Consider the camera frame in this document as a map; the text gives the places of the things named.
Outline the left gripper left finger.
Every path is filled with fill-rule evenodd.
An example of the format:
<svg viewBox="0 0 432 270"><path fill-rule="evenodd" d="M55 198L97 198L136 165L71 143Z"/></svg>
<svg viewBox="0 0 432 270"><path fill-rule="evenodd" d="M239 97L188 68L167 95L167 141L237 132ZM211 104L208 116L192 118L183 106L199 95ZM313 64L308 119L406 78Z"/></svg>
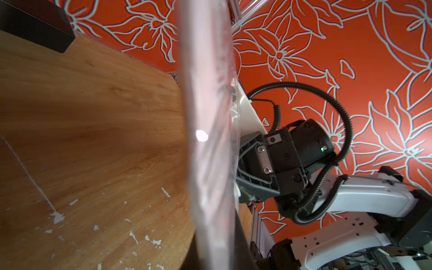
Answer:
<svg viewBox="0 0 432 270"><path fill-rule="evenodd" d="M180 270L199 270L199 256L196 245L196 235L193 236L186 258Z"/></svg>

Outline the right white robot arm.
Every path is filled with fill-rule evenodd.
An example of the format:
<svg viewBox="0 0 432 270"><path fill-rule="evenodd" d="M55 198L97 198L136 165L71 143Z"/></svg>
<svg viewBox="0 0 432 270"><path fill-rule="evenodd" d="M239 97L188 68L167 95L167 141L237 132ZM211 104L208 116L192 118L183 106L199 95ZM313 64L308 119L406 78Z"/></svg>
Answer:
<svg viewBox="0 0 432 270"><path fill-rule="evenodd" d="M283 217L317 183L316 172L336 164L332 140L314 120L298 120L269 134L254 132L240 142L236 183L242 203L274 199ZM304 224L332 211L345 216L305 236L282 240L259 270L316 270L363 249L420 248L432 239L432 197L410 190L394 169L383 166L369 177L325 177L312 202L301 208Z"/></svg>

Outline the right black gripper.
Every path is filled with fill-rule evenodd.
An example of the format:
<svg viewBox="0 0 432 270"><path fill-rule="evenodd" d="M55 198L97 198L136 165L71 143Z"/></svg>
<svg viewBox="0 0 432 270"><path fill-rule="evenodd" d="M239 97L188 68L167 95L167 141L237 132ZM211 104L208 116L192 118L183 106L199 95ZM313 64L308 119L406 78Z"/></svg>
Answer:
<svg viewBox="0 0 432 270"><path fill-rule="evenodd" d="M330 137L313 119L240 141L236 184L239 201L250 203L304 191L314 172L334 159Z"/></svg>

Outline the pink ruler set pouch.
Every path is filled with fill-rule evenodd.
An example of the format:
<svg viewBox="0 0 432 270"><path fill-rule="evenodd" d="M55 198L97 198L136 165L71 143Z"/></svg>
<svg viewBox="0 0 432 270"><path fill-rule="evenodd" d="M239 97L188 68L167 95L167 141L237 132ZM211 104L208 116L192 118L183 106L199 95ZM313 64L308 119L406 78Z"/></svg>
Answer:
<svg viewBox="0 0 432 270"><path fill-rule="evenodd" d="M180 86L199 268L234 267L239 98L226 1L180 1Z"/></svg>

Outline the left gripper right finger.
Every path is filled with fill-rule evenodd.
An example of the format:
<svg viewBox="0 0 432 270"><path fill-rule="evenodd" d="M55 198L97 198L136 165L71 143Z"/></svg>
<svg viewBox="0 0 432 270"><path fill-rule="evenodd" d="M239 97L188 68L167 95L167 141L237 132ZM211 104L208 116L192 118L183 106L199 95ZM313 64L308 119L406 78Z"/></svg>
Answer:
<svg viewBox="0 0 432 270"><path fill-rule="evenodd" d="M257 270L239 215L235 213L234 270Z"/></svg>

